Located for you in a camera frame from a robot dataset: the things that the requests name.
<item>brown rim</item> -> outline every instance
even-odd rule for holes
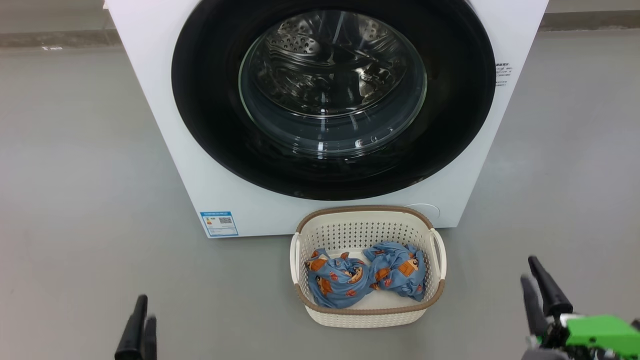
[[[302,228],[314,217],[318,217],[320,215],[327,214],[336,214],[336,213],[346,213],[353,211],[396,211],[399,213],[407,213],[418,217],[422,220],[429,229],[433,229],[433,225],[427,217],[425,217],[422,213],[415,211],[413,209],[404,208],[402,206],[384,206],[384,205],[372,205],[372,206],[345,206],[343,208],[331,208],[331,209],[323,209],[315,211],[307,216],[300,222],[296,232],[299,233],[302,231]],[[321,307],[313,302],[311,302],[305,294],[302,293],[302,289],[299,284],[294,284],[296,288],[296,293],[298,293],[298,297],[300,300],[307,306],[308,308],[317,311],[318,313],[324,314],[335,314],[335,315],[387,315],[387,314],[399,314],[399,313],[410,313],[412,311],[420,311],[425,310],[427,307],[433,305],[444,291],[444,279],[440,280],[438,283],[438,289],[433,296],[425,302],[421,302],[412,306],[403,306],[403,307],[392,307],[388,309],[370,309],[370,310],[356,310],[356,309],[330,309],[329,307]]]

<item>washing machine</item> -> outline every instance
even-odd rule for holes
[[[546,5],[107,1],[210,238],[370,204],[457,226]]]

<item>round black door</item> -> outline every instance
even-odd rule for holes
[[[172,67],[182,119],[216,161],[319,200],[433,175],[495,90],[491,43],[461,0],[203,0]]]

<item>clothes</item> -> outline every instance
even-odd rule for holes
[[[374,287],[395,291],[416,301],[424,298],[426,266],[413,245],[385,241],[363,251],[371,261]]]
[[[309,289],[316,304],[342,309],[349,307],[373,291],[369,267],[345,252],[331,259],[324,249],[317,249],[305,263]]]

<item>white plastic basket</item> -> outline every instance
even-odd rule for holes
[[[427,270],[422,302],[383,290],[374,291],[345,309],[329,309],[314,302],[305,266],[314,250],[325,248],[332,258],[348,251],[350,258],[367,262],[362,251],[381,241],[409,243],[422,250]],[[447,255],[438,231],[423,214],[399,206],[352,206],[309,214],[291,240],[290,262],[291,279],[307,312],[317,323],[333,327],[412,323],[440,298],[447,275]]]

